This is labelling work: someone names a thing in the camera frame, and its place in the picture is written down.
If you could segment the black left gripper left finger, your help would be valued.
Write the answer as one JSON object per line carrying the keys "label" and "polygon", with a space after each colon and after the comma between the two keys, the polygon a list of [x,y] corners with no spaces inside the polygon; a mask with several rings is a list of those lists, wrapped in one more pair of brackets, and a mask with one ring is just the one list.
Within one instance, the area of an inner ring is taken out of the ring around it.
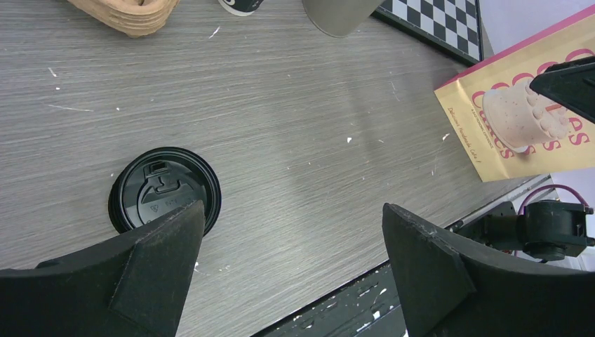
{"label": "black left gripper left finger", "polygon": [[2,336],[174,336],[198,258],[199,201],[86,249],[1,271]]}

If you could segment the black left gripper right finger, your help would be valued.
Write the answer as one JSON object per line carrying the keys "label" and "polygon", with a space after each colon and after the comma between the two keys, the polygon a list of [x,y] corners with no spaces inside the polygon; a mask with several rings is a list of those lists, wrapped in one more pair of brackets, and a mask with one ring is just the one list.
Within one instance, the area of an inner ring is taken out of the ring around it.
{"label": "black left gripper right finger", "polygon": [[593,336],[594,273],[501,251],[385,204],[382,231],[411,336]]}

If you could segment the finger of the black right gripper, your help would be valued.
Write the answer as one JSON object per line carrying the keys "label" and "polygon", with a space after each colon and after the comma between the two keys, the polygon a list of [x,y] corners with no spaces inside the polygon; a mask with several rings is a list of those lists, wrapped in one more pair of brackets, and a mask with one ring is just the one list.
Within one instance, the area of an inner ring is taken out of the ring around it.
{"label": "finger of the black right gripper", "polygon": [[552,65],[530,88],[594,123],[594,56]]}

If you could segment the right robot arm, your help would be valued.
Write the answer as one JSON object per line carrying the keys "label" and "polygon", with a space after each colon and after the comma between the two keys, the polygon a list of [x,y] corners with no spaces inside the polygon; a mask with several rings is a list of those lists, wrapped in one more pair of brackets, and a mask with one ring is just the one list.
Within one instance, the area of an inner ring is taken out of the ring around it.
{"label": "right robot arm", "polygon": [[[594,57],[554,64],[534,79],[504,89],[491,89],[481,100],[488,127],[506,150],[527,154],[533,145],[571,136],[569,112],[594,121]],[[587,235],[587,216],[593,208],[573,188],[577,202],[532,202],[537,193],[554,189],[543,185],[521,202],[517,214],[487,213],[451,231],[501,251],[522,251],[541,263],[577,257],[594,238]]]}

